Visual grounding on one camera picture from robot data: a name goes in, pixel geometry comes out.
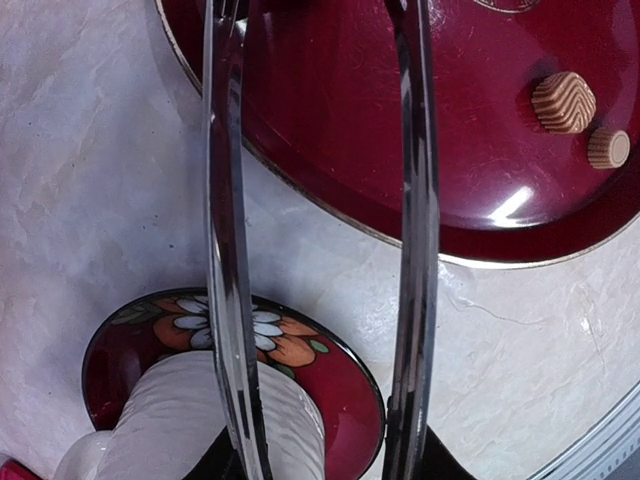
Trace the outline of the front aluminium rail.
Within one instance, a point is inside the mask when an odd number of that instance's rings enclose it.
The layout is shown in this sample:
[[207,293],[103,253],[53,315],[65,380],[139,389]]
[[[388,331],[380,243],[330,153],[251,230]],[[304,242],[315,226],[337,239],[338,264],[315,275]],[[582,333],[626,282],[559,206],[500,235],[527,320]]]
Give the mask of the front aluminium rail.
[[605,479],[639,450],[639,385],[531,479]]

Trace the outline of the cream ceramic mug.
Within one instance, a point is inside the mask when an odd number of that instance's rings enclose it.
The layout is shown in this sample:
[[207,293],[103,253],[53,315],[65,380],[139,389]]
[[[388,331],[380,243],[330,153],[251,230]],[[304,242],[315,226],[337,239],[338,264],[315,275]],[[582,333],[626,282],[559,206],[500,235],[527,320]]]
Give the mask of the cream ceramic mug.
[[[325,431],[309,395],[259,364],[268,457],[276,479],[322,479]],[[65,453],[57,479],[182,479],[226,426],[208,351],[156,364],[135,384],[114,429],[87,434]]]

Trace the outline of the floral dark red saucer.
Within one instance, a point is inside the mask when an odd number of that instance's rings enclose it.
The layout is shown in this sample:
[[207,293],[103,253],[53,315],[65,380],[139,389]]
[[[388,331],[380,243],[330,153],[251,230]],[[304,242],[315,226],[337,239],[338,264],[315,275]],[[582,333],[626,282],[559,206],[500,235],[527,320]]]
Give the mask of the floral dark red saucer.
[[[252,304],[259,361],[300,385],[321,413],[327,478],[363,478],[384,437],[384,403],[373,375],[318,322],[263,297]],[[179,288],[133,300],[102,323],[82,367],[84,403],[96,429],[115,426],[152,365],[211,347],[208,313],[205,288]]]

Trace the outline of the red box lid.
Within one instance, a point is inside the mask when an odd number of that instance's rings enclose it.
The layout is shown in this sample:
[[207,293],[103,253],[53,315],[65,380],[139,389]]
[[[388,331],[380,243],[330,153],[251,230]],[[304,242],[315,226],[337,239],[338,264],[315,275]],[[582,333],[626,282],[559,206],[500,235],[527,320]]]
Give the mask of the red box lid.
[[2,459],[0,467],[0,480],[30,480],[32,475],[19,462],[13,459]]

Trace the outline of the tan ridged square chocolate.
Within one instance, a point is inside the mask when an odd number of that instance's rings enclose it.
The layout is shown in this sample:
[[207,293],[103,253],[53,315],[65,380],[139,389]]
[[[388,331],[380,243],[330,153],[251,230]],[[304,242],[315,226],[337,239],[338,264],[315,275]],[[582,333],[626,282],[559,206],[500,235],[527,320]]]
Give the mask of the tan ridged square chocolate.
[[546,77],[533,91],[534,113],[552,134],[578,134],[593,120],[596,97],[582,76],[575,72],[559,72]]

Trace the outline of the metal serving tongs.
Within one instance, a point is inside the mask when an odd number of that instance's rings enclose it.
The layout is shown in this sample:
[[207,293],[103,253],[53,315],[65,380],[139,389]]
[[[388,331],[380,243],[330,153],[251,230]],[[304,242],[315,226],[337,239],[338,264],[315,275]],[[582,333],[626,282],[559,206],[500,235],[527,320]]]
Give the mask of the metal serving tongs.
[[[438,154],[429,8],[390,1],[402,107],[403,207],[399,314],[383,464],[418,479],[425,464],[440,239]],[[230,447],[226,479],[269,479],[252,337],[241,160],[245,1],[209,1],[202,66],[208,295],[214,367]]]

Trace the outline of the round dark red tray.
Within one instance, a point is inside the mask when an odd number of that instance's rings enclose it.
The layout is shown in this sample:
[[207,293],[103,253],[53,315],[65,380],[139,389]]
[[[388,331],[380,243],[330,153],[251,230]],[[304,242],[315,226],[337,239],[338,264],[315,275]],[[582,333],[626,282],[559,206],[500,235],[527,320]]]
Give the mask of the round dark red tray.
[[[349,224],[401,237],[400,75],[381,1],[254,1],[242,100],[246,144]],[[639,157],[588,161],[589,131],[552,134],[531,104],[548,76],[593,91],[593,128],[639,139],[635,1],[429,3],[444,260],[545,265],[639,216]]]

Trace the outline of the tan round chocolate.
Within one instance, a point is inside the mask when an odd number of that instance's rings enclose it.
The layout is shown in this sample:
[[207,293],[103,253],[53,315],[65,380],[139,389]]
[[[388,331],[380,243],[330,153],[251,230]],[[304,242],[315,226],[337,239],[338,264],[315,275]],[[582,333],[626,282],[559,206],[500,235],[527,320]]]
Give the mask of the tan round chocolate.
[[631,141],[623,130],[596,129],[589,138],[587,159],[594,169],[617,169],[628,159]]

